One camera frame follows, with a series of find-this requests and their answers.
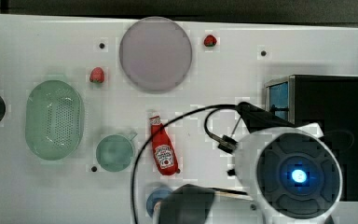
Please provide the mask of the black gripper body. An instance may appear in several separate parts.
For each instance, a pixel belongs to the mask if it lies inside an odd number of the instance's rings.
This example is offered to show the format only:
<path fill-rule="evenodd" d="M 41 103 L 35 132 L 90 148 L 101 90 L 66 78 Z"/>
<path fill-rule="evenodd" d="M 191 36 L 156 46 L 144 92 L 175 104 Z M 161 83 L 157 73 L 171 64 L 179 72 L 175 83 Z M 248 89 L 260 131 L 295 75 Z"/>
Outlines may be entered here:
<path fill-rule="evenodd" d="M 235 106 L 235 110 L 250 133 L 276 127 L 295 127 L 293 123 L 247 102 L 239 103 Z"/>

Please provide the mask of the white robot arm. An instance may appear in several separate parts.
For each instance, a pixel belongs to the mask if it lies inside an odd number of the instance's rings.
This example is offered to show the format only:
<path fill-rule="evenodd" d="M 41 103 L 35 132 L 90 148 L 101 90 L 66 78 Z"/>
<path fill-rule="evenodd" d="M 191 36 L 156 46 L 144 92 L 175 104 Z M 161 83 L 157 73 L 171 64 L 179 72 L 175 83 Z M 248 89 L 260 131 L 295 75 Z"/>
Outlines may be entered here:
<path fill-rule="evenodd" d="M 327 224 L 342 173 L 317 123 L 296 126 L 255 105 L 229 105 L 248 130 L 240 140 L 207 135 L 230 154 L 247 198 L 191 184 L 155 205 L 153 224 Z"/>

